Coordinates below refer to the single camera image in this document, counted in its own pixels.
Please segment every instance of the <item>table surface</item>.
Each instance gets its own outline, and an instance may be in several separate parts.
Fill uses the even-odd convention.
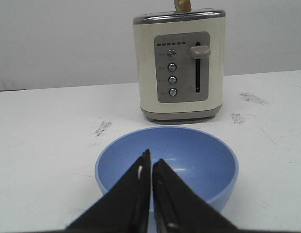
[[[181,122],[239,160],[222,214],[244,229],[301,231],[301,71],[224,77],[214,119]],[[0,92],[0,232],[63,229],[102,193],[94,166],[147,127],[137,83]]]

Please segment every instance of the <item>white wall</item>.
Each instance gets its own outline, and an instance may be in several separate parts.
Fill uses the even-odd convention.
[[[301,69],[301,0],[192,0],[227,14],[225,74]],[[0,0],[0,90],[137,82],[132,19],[173,0]]]

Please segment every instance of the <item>bowl rim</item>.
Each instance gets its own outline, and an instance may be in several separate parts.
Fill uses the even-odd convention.
[[[103,156],[103,154],[105,153],[105,151],[110,148],[114,143],[116,143],[117,141],[131,135],[131,134],[134,134],[134,133],[139,133],[141,131],[147,131],[147,130],[154,130],[154,129],[165,129],[165,128],[177,128],[177,129],[183,129],[183,130],[190,130],[190,131],[196,131],[196,132],[199,132],[199,133],[202,133],[202,134],[205,134],[209,137],[212,137],[214,138],[215,140],[217,140],[218,142],[220,142],[221,144],[223,144],[227,149],[228,151],[230,152],[230,154],[232,155],[233,159],[234,159],[234,164],[235,164],[235,170],[234,170],[234,175],[233,177],[231,178],[230,182],[226,185],[225,188],[222,189],[222,191],[220,191],[218,194],[216,194],[215,196],[209,198],[209,199],[206,199],[204,200],[205,202],[207,203],[212,203],[214,202],[215,200],[217,200],[218,198],[220,198],[221,196],[225,195],[235,184],[236,182],[236,179],[238,177],[238,173],[239,173],[239,162],[238,162],[238,159],[235,155],[235,153],[233,152],[233,150],[225,143],[223,142],[222,140],[220,140],[219,138],[215,137],[214,135],[210,134],[210,133],[207,133],[207,132],[204,132],[204,131],[201,131],[201,130],[197,130],[197,129],[193,129],[193,128],[189,128],[189,127],[183,127],[183,126],[155,126],[155,127],[147,127],[147,128],[143,128],[143,129],[139,129],[139,130],[136,130],[136,131],[133,131],[133,132],[130,132],[130,133],[127,133],[117,139],[115,139],[114,141],[112,141],[111,143],[109,143],[105,148],[104,150],[100,153],[99,157],[97,158],[97,161],[96,161],[96,165],[95,165],[95,177],[96,177],[96,180],[97,180],[97,183],[99,185],[99,188],[102,190],[103,192],[103,195],[107,193],[107,189],[104,187],[104,185],[102,184],[100,178],[99,178],[99,173],[97,172],[98,171],[98,166],[99,166],[99,162],[100,162],[100,159],[101,157]]]

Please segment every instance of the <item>toaster base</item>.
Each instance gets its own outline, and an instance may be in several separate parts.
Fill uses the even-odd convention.
[[[152,113],[141,108],[144,115],[149,120],[183,120],[183,119],[197,119],[197,118],[213,118],[219,112],[222,105],[211,110],[195,111],[195,112],[181,112],[181,113]]]

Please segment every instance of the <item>toaster button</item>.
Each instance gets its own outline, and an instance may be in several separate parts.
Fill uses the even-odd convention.
[[[168,56],[168,58],[170,58],[170,59],[175,58],[175,57],[176,57],[176,51],[175,51],[174,49],[168,50],[167,56]]]
[[[170,76],[168,81],[169,81],[170,84],[175,84],[176,83],[176,77],[175,76]]]
[[[168,65],[168,70],[170,70],[171,72],[174,72],[176,70],[176,64],[170,63]]]
[[[177,93],[178,93],[178,91],[177,91],[175,88],[171,88],[171,89],[169,90],[169,94],[170,94],[171,96],[176,96]]]

